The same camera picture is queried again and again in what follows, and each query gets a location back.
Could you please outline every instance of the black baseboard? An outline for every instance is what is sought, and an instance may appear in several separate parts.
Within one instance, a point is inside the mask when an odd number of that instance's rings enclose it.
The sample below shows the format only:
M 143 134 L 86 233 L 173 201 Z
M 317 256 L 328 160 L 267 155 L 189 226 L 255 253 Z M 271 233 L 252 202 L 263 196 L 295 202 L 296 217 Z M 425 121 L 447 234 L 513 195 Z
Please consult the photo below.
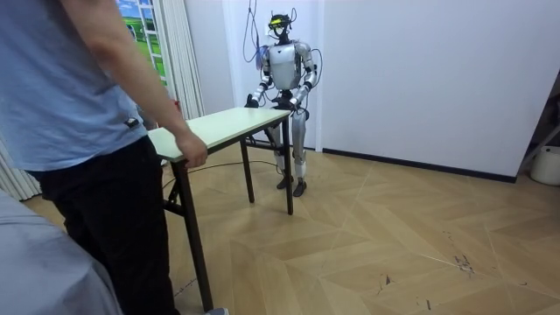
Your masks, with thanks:
M 451 173 L 451 174 L 465 175 L 465 176 L 470 176 L 470 177 L 474 177 L 474 178 L 478 178 L 478 179 L 496 180 L 496 181 L 500 181 L 500 182 L 504 182 L 504 183 L 515 183 L 515 181 L 517 180 L 517 177 L 515 177 L 515 176 L 506 176 L 506 175 L 500 175 L 500 174 L 492 174 L 492 173 L 488 173 L 488 172 L 484 172 L 484 171 L 473 171 L 473 170 L 460 169 L 460 168 L 457 168 L 457 167 L 450 167 L 450 166 L 442 166 L 442 165 L 435 165 L 435 164 L 422 163 L 422 162 L 407 161 L 407 160 L 402 160 L 402 159 L 392 158 L 392 157 L 380 157 L 380 156 L 375 156 L 375 155 L 369 155 L 369 154 L 363 154 L 363 153 L 354 153 L 354 152 L 348 152 L 348 151 L 343 151 L 343 150 L 333 150 L 333 149 L 327 149 L 327 148 L 324 148 L 323 152 L 328 153 L 328 154 L 340 155 L 340 156 L 343 156 L 343 157 L 361 158 L 361 159 L 366 159 L 366 160 L 370 160 L 370 161 L 390 163 L 390 164 L 394 164 L 394 165 L 410 166 L 410 167 L 416 167 L 416 168 L 421 168 L 421 169 L 431 170 L 431 171 L 437 171 L 437 172 L 448 172 L 448 173 Z

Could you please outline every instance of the herringbone parquet floor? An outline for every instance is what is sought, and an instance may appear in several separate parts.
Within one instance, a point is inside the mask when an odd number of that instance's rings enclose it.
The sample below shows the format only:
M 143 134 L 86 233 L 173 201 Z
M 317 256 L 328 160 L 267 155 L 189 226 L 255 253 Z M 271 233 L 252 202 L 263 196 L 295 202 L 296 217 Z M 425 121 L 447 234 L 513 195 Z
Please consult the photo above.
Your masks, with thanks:
M 273 161 L 268 151 L 249 155 Z M 207 165 L 240 160 L 234 146 Z M 241 165 L 191 174 L 217 306 L 235 315 L 560 314 L 558 188 L 315 152 L 308 161 L 294 216 L 274 166 L 251 165 L 254 205 Z M 61 225 L 46 201 L 26 204 Z M 168 224 L 177 306 L 201 314 L 183 221 L 168 213 Z

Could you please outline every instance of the white wall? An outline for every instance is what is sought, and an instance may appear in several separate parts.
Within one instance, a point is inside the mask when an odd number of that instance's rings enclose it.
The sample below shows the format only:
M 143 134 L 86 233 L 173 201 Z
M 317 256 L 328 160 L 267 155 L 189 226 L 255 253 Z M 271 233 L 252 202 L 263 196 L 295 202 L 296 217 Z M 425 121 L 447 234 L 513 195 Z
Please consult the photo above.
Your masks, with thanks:
M 514 176 L 560 68 L 560 1 L 325 2 L 325 148 Z
M 206 114 L 234 107 L 222 1 L 185 0 Z
M 297 20 L 294 22 L 293 29 L 290 32 L 291 39 L 301 39 L 308 43 L 311 47 L 318 46 L 318 4 L 315 1 L 290 1 L 290 0 L 257 0 L 256 25 L 261 37 L 261 45 L 273 44 L 274 41 L 267 41 L 264 35 L 265 25 L 270 21 L 270 11 L 275 14 L 291 14 L 291 8 L 297 10 Z M 247 95 L 255 92 L 261 81 L 261 75 L 256 70 L 255 62 L 246 63 L 243 54 L 243 33 L 245 32 L 245 23 L 249 2 L 246 0 L 226 0 L 223 2 L 224 18 L 227 25 L 227 45 L 229 52 L 229 62 L 232 66 L 232 82 L 234 87 L 235 106 L 242 107 L 245 105 Z M 253 44 L 251 43 L 250 34 L 248 34 L 245 54 L 248 59 L 255 53 Z M 269 98 L 276 96 L 276 90 L 268 92 Z M 276 104 L 267 103 L 267 108 Z M 308 110 L 311 118 L 307 122 L 307 133 L 305 145 L 315 147 L 315 123 L 317 116 L 317 90 L 313 90 L 309 97 Z M 263 133 L 257 138 L 266 139 Z

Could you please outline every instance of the curtain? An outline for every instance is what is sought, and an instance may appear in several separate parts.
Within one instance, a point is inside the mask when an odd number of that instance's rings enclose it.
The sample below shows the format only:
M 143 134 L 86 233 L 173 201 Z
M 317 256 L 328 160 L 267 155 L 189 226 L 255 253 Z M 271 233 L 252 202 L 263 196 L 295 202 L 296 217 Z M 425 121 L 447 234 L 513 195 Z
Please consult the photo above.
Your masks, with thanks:
M 0 136 L 0 189 L 16 200 L 27 200 L 40 194 L 39 183 L 26 172 L 10 168 L 8 150 Z
M 185 0 L 153 0 L 157 36 L 170 94 L 185 119 L 204 115 L 199 69 L 194 56 Z

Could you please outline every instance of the man's arm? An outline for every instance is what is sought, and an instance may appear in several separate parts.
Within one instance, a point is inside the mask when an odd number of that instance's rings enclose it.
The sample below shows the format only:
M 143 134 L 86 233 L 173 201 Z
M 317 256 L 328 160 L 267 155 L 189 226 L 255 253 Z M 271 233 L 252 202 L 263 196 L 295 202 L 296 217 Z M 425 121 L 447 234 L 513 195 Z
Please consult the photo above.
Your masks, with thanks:
M 176 138 L 187 167 L 203 165 L 204 143 L 172 104 L 159 74 L 146 62 L 123 22 L 115 0 L 60 0 L 100 67 L 159 125 Z

